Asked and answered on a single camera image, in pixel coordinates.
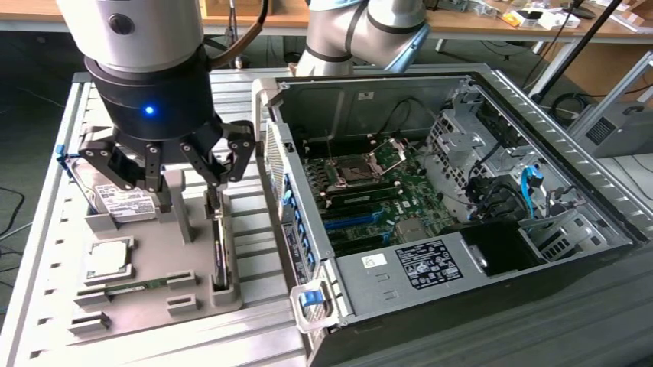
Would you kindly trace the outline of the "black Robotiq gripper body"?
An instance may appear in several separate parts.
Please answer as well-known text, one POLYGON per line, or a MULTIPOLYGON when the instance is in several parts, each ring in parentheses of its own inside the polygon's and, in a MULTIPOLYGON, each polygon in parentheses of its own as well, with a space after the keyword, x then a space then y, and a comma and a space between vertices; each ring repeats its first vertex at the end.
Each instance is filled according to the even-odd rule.
POLYGON ((85 65, 121 135, 137 141, 191 138, 205 150, 214 147, 223 129, 203 49, 179 65, 155 72, 110 70, 90 57, 85 65))

